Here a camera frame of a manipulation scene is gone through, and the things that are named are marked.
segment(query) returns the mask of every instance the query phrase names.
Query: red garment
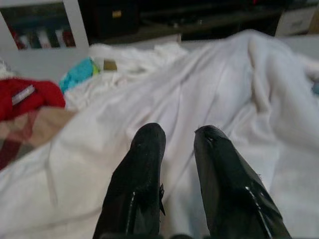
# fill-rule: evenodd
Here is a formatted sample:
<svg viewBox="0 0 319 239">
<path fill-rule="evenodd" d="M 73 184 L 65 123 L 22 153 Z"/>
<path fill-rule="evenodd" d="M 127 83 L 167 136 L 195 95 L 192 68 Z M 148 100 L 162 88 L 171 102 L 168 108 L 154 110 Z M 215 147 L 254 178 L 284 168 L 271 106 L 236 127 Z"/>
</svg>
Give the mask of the red garment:
<svg viewBox="0 0 319 239">
<path fill-rule="evenodd" d="M 12 97 L 33 85 L 35 91 L 16 105 Z M 18 77 L 0 80 L 0 121 L 10 120 L 40 106 L 65 107 L 60 88 L 50 81 L 33 81 Z"/>
</svg>

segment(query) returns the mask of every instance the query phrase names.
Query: plaid fabric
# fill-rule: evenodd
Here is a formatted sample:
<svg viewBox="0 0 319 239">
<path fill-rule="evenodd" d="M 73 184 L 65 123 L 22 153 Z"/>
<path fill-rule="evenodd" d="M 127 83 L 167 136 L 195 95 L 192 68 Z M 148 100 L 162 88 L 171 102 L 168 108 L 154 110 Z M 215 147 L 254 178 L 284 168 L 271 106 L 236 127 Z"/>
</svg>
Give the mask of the plaid fabric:
<svg viewBox="0 0 319 239">
<path fill-rule="evenodd" d="M 42 107 L 0 122 L 0 170 L 50 141 L 74 115 L 62 108 Z"/>
</svg>

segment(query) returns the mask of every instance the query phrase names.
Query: clothing tag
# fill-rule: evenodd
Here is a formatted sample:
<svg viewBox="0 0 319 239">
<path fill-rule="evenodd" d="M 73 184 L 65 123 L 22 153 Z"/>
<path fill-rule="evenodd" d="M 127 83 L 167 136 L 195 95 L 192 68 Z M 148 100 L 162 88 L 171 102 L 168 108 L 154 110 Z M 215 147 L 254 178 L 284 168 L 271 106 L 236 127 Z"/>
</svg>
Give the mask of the clothing tag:
<svg viewBox="0 0 319 239">
<path fill-rule="evenodd" d="M 12 97 L 12 105 L 16 105 L 23 101 L 25 98 L 27 98 L 29 95 L 31 95 L 35 91 L 35 88 L 33 86 L 28 86 L 23 91 L 19 92 L 15 96 Z"/>
<path fill-rule="evenodd" d="M 116 66 L 116 63 L 113 60 L 104 60 L 103 70 L 105 70 L 105 71 L 117 71 L 118 67 Z"/>
</svg>

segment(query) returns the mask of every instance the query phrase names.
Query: plaid blanket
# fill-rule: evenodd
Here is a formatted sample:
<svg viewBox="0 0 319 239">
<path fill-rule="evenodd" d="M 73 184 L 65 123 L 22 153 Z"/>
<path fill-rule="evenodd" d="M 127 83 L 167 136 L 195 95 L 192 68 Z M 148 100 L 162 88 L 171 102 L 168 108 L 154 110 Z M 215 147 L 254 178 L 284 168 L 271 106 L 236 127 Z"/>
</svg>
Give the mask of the plaid blanket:
<svg viewBox="0 0 319 239">
<path fill-rule="evenodd" d="M 42 107 L 0 122 L 0 170 L 50 141 L 75 115 L 62 108 Z"/>
</svg>

